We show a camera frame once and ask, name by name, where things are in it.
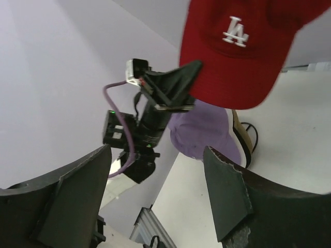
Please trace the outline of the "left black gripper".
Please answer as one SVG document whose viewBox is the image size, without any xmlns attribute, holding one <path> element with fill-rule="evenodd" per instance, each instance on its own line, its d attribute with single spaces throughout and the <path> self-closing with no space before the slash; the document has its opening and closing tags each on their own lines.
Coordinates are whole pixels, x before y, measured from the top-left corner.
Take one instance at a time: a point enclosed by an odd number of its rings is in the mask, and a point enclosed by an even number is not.
<svg viewBox="0 0 331 248">
<path fill-rule="evenodd" d="M 200 60 L 194 60 L 168 72 L 146 71 L 141 76 L 141 92 L 148 102 L 133 132 L 135 150 L 159 144 L 170 112 L 193 109 L 194 98 L 189 92 L 202 67 Z"/>
</svg>

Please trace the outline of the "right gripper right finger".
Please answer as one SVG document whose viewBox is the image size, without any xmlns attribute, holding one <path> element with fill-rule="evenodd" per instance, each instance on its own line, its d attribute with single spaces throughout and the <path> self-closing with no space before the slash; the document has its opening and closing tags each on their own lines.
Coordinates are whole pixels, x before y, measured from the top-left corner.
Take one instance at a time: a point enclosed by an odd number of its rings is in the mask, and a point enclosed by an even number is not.
<svg viewBox="0 0 331 248">
<path fill-rule="evenodd" d="M 218 242 L 223 247 L 330 247 L 330 195 L 263 178 L 212 147 L 204 173 Z"/>
</svg>

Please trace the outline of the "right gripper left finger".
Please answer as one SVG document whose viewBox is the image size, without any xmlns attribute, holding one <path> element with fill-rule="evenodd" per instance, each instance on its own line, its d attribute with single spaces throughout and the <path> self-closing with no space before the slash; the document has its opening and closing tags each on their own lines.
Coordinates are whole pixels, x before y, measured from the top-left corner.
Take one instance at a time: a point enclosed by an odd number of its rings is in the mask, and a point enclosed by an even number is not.
<svg viewBox="0 0 331 248">
<path fill-rule="evenodd" d="M 109 146 L 34 179 L 1 189 L 1 247 L 97 247 L 112 162 Z"/>
</svg>

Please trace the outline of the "lavender cap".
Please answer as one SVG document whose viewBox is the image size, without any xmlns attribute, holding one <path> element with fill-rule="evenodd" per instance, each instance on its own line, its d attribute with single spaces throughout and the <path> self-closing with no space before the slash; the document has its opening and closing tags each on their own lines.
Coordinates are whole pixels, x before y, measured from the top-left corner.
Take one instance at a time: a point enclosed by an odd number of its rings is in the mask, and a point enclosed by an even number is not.
<svg viewBox="0 0 331 248">
<path fill-rule="evenodd" d="M 229 134 L 225 108 L 195 100 L 192 110 L 172 114 L 168 128 L 172 144 L 187 157 L 202 161 L 205 147 L 210 146 L 236 164 L 242 162 Z"/>
</svg>

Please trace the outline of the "black and white cap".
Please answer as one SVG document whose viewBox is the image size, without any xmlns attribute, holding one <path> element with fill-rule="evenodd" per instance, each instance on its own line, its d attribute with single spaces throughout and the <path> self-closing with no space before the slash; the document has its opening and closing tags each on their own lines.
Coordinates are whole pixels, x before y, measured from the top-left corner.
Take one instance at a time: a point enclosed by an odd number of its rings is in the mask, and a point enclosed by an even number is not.
<svg viewBox="0 0 331 248">
<path fill-rule="evenodd" d="M 234 129 L 234 133 L 239 141 L 239 147 L 242 149 L 240 154 L 242 162 L 240 165 L 241 167 L 248 169 L 251 164 L 252 152 L 250 151 L 244 138 L 236 129 Z"/>
</svg>

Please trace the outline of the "beige baseball cap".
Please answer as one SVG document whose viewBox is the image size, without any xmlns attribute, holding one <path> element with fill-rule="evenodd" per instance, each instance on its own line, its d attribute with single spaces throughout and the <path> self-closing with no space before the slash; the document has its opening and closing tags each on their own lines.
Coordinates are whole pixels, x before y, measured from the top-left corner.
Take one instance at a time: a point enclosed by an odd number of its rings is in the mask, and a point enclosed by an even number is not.
<svg viewBox="0 0 331 248">
<path fill-rule="evenodd" d="M 242 147 L 246 148 L 250 153 L 252 153 L 253 144 L 252 144 L 252 141 L 251 141 L 251 138 L 250 138 L 248 132 L 246 131 L 244 126 L 241 124 L 236 110 L 232 110 L 232 114 L 233 114 L 233 122 L 234 122 L 233 127 L 234 127 L 234 130 L 236 131 L 236 136 L 238 137 Z"/>
</svg>

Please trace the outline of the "red cap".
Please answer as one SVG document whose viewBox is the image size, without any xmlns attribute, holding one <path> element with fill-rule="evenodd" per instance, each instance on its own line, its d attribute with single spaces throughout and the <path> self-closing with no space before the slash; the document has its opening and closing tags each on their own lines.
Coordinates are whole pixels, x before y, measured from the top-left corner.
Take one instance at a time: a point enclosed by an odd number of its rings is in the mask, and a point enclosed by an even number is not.
<svg viewBox="0 0 331 248">
<path fill-rule="evenodd" d="M 200 60 L 203 67 L 190 94 L 227 109 L 258 106 L 296 33 L 329 8 L 330 1 L 191 1 L 179 63 Z"/>
</svg>

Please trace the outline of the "white baseball cap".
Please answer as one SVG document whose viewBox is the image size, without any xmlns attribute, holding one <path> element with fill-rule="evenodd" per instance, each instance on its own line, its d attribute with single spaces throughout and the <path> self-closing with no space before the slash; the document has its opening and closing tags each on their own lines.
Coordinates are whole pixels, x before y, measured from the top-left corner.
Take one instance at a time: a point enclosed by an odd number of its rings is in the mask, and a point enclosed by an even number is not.
<svg viewBox="0 0 331 248">
<path fill-rule="evenodd" d="M 232 114 L 232 110 L 226 108 L 225 109 L 227 115 L 228 115 L 228 122 L 229 122 L 229 134 L 231 136 L 231 138 L 234 140 L 236 147 L 238 148 L 239 151 L 241 151 L 242 149 L 239 147 L 239 141 L 234 133 L 234 127 L 233 127 L 233 114 Z"/>
</svg>

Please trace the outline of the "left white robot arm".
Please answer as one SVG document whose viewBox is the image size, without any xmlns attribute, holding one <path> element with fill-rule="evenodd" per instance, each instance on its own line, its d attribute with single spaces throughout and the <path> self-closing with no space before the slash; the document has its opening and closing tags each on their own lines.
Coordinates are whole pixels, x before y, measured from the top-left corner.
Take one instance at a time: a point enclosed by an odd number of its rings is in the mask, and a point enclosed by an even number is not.
<svg viewBox="0 0 331 248">
<path fill-rule="evenodd" d="M 126 79 L 103 88 L 108 110 L 103 129 L 103 144 L 121 149 L 121 167 L 109 175 L 113 178 L 125 174 L 136 183 L 148 178 L 156 168 L 155 152 L 173 113 L 185 113 L 194 108 L 195 99 L 189 94 L 203 63 L 194 60 L 168 72 L 153 71 L 148 61 L 133 58 L 126 63 Z M 136 106 L 141 96 L 147 103 L 142 113 L 120 112 L 111 100 L 108 89 L 123 84 L 139 88 L 133 99 Z"/>
</svg>

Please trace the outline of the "aluminium frame rail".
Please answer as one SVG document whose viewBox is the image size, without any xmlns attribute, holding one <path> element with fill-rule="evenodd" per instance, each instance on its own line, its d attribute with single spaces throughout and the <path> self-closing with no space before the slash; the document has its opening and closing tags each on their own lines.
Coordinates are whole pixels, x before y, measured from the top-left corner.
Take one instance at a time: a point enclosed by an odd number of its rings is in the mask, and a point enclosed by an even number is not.
<svg viewBox="0 0 331 248">
<path fill-rule="evenodd" d="M 176 248 L 175 243 L 151 208 L 142 208 L 130 235 L 130 240 L 143 247 Z"/>
</svg>

